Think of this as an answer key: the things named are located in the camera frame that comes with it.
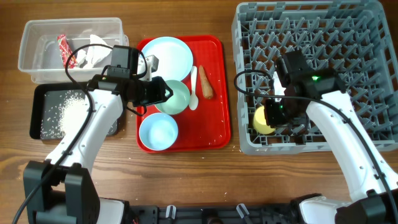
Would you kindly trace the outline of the yellow plastic cup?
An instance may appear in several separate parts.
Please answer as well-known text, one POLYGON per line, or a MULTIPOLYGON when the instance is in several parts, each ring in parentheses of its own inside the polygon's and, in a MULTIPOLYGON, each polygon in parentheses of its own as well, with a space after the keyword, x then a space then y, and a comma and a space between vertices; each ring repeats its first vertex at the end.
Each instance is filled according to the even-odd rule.
POLYGON ((275 129, 267 124, 264 112, 265 112, 264 106, 260 106, 256 109, 253 117, 253 128, 259 134, 272 134, 275 131, 275 129))

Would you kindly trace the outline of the mint green bowl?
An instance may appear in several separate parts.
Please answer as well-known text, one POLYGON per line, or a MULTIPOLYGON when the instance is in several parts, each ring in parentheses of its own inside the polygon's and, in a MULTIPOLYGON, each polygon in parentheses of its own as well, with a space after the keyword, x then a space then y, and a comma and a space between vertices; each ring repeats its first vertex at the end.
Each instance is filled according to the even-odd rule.
POLYGON ((178 80, 167 80, 166 84, 173 91, 173 95, 166 102, 156 104, 155 107, 165 114, 179 114, 186 109, 190 102, 190 91, 184 83, 178 80))

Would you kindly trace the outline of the light blue bowl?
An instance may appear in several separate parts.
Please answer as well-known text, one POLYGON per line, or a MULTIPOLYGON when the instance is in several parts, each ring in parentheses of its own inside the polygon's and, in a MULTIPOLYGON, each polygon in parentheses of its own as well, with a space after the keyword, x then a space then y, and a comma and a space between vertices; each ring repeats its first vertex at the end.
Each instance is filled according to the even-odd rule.
POLYGON ((170 148, 178 137, 177 122, 171 115, 153 113, 139 126, 139 139, 152 151, 164 151, 170 148))

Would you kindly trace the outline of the white round plate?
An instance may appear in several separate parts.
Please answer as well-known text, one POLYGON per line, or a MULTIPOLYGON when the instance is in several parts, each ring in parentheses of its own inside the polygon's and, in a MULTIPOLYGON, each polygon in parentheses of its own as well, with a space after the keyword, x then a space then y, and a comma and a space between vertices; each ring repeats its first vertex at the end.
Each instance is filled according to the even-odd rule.
POLYGON ((152 77, 182 81, 193 67, 193 54, 188 45, 175 37, 159 37, 151 40, 141 50, 145 57, 154 55, 159 63, 152 77))

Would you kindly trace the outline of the white plastic spoon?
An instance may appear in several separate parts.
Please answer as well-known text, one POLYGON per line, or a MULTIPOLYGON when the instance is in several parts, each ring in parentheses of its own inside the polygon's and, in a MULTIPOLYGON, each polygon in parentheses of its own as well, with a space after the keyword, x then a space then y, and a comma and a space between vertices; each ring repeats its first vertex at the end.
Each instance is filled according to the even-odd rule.
POLYGON ((190 72, 191 95, 188 107, 193 111, 198 107, 198 97, 196 95, 198 69, 193 66, 190 72))

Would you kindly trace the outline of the white napkin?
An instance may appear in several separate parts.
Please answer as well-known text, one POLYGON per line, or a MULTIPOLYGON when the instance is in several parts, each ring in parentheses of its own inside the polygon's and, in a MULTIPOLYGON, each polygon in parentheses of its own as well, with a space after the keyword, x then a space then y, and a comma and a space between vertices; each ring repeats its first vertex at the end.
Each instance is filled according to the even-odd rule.
POLYGON ((112 51, 112 48, 109 48, 109 45, 101 37, 94 34, 90 35, 90 44, 97 45, 88 47, 85 58, 86 63, 84 64, 83 68, 93 68, 98 62, 107 57, 112 51))

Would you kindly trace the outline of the orange carrot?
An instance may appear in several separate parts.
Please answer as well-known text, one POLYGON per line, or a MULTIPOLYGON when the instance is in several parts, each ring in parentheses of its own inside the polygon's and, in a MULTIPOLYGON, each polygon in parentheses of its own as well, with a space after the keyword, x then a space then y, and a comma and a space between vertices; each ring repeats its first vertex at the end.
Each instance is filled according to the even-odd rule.
POLYGON ((201 89, 203 93, 203 97, 210 100, 214 97, 213 89, 207 79, 205 69, 202 65, 199 66, 199 75, 201 81, 201 89))

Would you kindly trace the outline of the pile of white rice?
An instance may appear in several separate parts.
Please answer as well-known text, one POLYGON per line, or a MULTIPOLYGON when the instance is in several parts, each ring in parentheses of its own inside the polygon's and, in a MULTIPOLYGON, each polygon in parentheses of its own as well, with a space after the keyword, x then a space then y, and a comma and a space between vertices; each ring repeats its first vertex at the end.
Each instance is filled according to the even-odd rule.
POLYGON ((62 139, 86 119, 85 94, 80 90, 49 91, 44 95, 40 138, 62 139))

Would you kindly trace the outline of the red snack wrapper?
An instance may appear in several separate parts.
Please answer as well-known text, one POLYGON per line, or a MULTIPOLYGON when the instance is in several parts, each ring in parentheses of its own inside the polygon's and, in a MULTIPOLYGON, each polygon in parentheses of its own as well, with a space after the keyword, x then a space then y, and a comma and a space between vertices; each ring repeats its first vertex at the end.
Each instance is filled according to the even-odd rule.
POLYGON ((72 54, 72 50, 67 42, 67 38, 65 34, 61 34, 57 37, 57 42, 58 42, 58 46, 60 49, 60 53, 61 53, 61 58, 62 58, 62 62, 63 62, 63 67, 68 67, 68 68, 74 68, 77 66, 77 61, 75 56, 73 56, 69 63, 67 63, 67 60, 69 58, 69 56, 72 54))

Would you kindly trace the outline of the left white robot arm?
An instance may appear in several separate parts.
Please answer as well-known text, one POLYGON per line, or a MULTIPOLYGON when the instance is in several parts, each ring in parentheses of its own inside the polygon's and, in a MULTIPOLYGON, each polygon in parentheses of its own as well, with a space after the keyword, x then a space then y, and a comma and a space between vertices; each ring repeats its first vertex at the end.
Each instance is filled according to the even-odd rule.
POLYGON ((167 101, 173 91, 163 78, 151 77, 154 56, 115 45, 111 63, 87 84, 73 84, 85 94, 85 119, 65 135, 42 162, 30 161, 24 170, 25 200, 16 212, 17 223, 27 212, 29 223, 138 223, 126 200, 101 198, 91 178, 96 156, 110 126, 128 108, 167 101))

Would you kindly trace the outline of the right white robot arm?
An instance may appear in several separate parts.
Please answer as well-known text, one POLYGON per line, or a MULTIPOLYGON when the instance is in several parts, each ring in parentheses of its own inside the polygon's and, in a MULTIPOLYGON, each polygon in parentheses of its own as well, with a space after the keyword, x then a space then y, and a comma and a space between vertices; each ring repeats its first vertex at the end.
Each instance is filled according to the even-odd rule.
POLYGON ((397 223, 397 173, 376 149, 333 68, 315 70, 299 50, 275 62, 275 95, 266 101, 274 128, 306 114, 323 134, 348 185, 350 202, 321 195, 298 200, 303 223, 397 223))

